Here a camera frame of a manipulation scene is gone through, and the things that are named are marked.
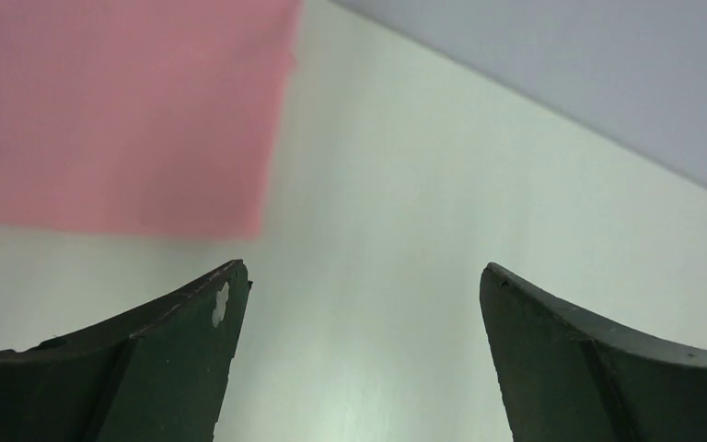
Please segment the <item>pink t shirt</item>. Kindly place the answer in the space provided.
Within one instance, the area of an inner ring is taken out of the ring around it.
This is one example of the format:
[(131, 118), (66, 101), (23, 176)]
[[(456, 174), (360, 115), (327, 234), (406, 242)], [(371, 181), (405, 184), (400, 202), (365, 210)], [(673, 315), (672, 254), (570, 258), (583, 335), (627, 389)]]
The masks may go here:
[(0, 225), (249, 238), (299, 1), (0, 1)]

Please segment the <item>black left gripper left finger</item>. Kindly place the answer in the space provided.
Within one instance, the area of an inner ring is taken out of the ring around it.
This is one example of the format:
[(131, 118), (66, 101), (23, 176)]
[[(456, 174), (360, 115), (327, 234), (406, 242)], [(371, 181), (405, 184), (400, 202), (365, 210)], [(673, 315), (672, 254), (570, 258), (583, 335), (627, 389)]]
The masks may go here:
[(210, 441), (249, 299), (233, 260), (23, 352), (0, 351), (0, 441)]

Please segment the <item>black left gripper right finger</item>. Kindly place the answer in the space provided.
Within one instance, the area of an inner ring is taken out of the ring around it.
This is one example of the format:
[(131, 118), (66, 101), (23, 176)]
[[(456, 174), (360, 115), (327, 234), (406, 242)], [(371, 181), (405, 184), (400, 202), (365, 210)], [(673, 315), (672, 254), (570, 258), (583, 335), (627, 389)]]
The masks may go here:
[(481, 314), (516, 441), (707, 441), (707, 350), (558, 298), (497, 263)]

